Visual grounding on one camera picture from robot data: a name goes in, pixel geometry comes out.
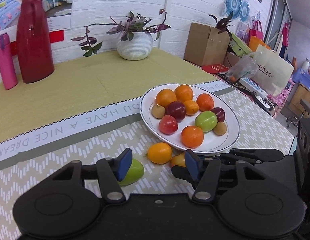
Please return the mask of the green mango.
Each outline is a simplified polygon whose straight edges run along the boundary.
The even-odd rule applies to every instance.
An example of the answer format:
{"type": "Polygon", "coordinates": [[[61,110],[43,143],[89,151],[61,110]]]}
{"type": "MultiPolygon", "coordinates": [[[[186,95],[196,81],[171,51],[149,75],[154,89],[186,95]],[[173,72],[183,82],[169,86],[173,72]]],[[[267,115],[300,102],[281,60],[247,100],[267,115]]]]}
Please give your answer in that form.
{"type": "Polygon", "coordinates": [[[135,183],[136,181],[138,181],[139,179],[141,179],[144,175],[144,166],[142,165],[142,163],[140,161],[138,161],[137,159],[132,159],[132,164],[124,178],[124,180],[119,181],[119,185],[120,186],[128,186],[131,185],[133,183],[135,183]]]}
{"type": "Polygon", "coordinates": [[[199,127],[204,133],[212,131],[217,125],[217,116],[212,111],[200,113],[195,118],[195,126],[199,127]]]}

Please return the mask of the small brown longan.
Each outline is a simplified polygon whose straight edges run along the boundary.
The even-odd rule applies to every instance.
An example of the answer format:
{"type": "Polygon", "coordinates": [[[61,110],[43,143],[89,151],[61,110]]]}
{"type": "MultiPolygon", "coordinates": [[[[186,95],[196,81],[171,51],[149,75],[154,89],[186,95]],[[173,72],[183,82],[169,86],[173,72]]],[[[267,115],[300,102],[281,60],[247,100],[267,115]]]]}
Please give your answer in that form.
{"type": "Polygon", "coordinates": [[[165,115],[165,108],[161,105],[154,105],[151,109],[154,118],[161,119],[165,115]]]}
{"type": "Polygon", "coordinates": [[[213,132],[218,136],[222,136],[227,132],[227,125],[224,122],[218,122],[213,132]]]}

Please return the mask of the red apple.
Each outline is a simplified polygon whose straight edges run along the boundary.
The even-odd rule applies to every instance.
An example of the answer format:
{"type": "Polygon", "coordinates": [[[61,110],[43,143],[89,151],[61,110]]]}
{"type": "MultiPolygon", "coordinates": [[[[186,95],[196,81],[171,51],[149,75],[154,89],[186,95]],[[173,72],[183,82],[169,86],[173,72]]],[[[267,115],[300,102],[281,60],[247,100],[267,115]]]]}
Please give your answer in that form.
{"type": "Polygon", "coordinates": [[[159,122],[159,130],[166,135],[171,135],[175,133],[177,129],[178,124],[173,116],[165,115],[159,122]]]}

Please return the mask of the dark red plum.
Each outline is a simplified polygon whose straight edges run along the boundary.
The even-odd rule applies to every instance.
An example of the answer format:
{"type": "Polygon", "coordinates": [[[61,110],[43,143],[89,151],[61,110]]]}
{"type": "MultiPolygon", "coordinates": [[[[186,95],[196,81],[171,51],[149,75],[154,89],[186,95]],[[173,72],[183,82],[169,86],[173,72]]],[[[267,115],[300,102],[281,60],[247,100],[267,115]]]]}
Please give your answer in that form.
{"type": "Polygon", "coordinates": [[[213,112],[216,115],[217,122],[224,122],[226,115],[221,107],[215,107],[211,110],[211,112],[213,112]]]}
{"type": "Polygon", "coordinates": [[[166,107],[165,114],[174,117],[176,119],[176,122],[181,122],[186,116],[186,109],[184,103],[180,101],[174,101],[169,103],[166,107]]]}

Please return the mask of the small brown longan front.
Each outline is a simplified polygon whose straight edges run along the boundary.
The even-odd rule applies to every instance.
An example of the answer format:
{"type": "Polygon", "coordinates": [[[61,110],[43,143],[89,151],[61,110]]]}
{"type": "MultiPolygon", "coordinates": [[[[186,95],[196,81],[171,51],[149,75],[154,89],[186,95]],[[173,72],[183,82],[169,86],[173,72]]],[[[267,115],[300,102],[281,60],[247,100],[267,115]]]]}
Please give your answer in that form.
{"type": "Polygon", "coordinates": [[[154,105],[151,109],[154,118],[161,119],[165,115],[165,108],[161,105],[154,105]]]}

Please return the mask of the small orange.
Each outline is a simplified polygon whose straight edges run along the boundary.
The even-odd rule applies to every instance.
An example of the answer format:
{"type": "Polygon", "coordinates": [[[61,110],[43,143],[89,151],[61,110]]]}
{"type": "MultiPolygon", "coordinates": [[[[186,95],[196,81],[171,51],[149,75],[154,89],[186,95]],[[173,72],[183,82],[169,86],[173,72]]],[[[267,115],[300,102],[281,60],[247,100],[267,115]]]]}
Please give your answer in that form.
{"type": "Polygon", "coordinates": [[[197,102],[195,102],[193,100],[186,100],[183,103],[185,106],[186,115],[193,116],[198,112],[199,106],[198,106],[197,102]]]}
{"type": "Polygon", "coordinates": [[[172,158],[172,148],[164,142],[156,143],[148,148],[147,158],[155,164],[168,163],[172,158]]]}

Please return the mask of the mandarin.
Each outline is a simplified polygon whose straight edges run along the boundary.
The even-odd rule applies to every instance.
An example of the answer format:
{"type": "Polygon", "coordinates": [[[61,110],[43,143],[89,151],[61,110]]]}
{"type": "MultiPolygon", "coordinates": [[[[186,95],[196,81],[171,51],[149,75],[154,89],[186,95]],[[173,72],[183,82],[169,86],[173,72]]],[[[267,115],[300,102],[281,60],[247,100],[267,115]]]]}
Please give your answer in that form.
{"type": "Polygon", "coordinates": [[[196,102],[198,104],[199,110],[202,112],[211,111],[215,106],[215,102],[211,95],[205,93],[200,94],[197,97],[196,102]]]}

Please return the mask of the large orange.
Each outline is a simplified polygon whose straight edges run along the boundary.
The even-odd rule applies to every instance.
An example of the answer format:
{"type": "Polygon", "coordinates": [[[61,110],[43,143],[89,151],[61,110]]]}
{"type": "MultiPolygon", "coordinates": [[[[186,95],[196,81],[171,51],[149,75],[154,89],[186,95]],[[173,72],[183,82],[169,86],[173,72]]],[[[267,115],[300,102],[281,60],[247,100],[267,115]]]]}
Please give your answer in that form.
{"type": "Polygon", "coordinates": [[[162,89],[157,95],[155,102],[157,105],[160,105],[166,108],[170,103],[177,101],[176,94],[171,89],[162,89]]]}

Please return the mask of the yellow red small fruit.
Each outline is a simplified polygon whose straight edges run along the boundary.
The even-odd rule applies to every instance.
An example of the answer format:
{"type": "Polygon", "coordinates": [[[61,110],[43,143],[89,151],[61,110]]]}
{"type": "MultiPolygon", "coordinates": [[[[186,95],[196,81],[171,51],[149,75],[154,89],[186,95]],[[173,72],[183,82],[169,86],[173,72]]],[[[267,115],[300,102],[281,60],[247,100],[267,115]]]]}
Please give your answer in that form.
{"type": "Polygon", "coordinates": [[[186,167],[185,153],[181,153],[181,154],[178,154],[172,157],[170,160],[170,166],[171,167],[174,167],[174,166],[186,167]]]}

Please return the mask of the small orange back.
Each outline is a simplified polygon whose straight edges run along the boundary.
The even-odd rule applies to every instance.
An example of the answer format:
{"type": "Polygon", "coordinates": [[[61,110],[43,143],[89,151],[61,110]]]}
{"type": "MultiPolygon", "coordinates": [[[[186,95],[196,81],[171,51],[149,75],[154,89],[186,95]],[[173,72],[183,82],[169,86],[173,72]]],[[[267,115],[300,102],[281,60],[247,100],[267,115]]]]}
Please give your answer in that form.
{"type": "Polygon", "coordinates": [[[168,163],[172,158],[172,148],[164,142],[156,143],[148,148],[147,158],[155,164],[168,163]]]}

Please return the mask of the swivel stool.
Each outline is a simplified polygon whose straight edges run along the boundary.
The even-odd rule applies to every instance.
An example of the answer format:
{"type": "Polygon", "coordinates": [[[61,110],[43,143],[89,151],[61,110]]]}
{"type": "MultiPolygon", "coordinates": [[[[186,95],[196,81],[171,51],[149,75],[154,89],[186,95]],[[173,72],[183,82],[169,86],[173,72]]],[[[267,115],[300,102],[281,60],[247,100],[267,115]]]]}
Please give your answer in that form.
{"type": "Polygon", "coordinates": [[[286,119],[286,122],[288,123],[286,125],[287,128],[290,128],[291,125],[294,125],[295,127],[298,127],[298,122],[303,118],[305,113],[308,113],[310,115],[310,103],[308,103],[306,100],[301,99],[299,103],[302,105],[304,110],[302,111],[302,114],[298,117],[296,116],[290,116],[286,119]]]}

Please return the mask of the beige tote bag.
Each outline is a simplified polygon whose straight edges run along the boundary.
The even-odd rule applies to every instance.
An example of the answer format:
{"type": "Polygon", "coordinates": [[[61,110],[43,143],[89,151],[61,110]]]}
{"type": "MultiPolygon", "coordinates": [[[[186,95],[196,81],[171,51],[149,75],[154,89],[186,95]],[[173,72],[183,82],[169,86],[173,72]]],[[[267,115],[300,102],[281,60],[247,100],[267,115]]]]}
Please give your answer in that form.
{"type": "Polygon", "coordinates": [[[258,45],[258,70],[252,80],[271,96],[279,95],[287,85],[294,67],[275,52],[258,45]]]}

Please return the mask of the clear plastic bag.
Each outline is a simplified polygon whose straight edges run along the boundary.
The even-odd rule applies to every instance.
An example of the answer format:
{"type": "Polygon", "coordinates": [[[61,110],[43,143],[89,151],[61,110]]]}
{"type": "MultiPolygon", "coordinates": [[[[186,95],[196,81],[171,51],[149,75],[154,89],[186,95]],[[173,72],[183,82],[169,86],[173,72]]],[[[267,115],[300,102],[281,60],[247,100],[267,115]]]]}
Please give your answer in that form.
{"type": "Polygon", "coordinates": [[[242,77],[251,78],[255,76],[258,70],[257,59],[260,55],[262,53],[258,51],[244,55],[235,65],[229,68],[226,77],[231,82],[236,82],[242,77]]]}

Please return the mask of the white ribbed plant pot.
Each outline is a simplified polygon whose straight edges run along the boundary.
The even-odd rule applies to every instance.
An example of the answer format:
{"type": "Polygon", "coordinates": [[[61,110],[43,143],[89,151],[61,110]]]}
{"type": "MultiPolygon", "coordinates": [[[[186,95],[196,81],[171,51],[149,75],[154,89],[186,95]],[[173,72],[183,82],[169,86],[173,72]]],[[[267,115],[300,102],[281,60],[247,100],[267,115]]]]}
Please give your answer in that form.
{"type": "Polygon", "coordinates": [[[116,40],[116,50],[118,54],[126,60],[143,60],[151,53],[153,48],[153,37],[149,33],[134,33],[131,41],[120,40],[122,34],[116,40]]]}

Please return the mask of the blue round wall decoration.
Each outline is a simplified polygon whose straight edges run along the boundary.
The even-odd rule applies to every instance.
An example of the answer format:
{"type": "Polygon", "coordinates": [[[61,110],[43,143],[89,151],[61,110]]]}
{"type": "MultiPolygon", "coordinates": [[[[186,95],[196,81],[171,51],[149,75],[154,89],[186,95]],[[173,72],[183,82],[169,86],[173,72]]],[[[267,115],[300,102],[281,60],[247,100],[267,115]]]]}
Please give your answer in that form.
{"type": "Polygon", "coordinates": [[[226,14],[229,16],[231,12],[233,12],[232,20],[235,20],[239,17],[240,12],[242,10],[243,0],[226,0],[226,14]]]}

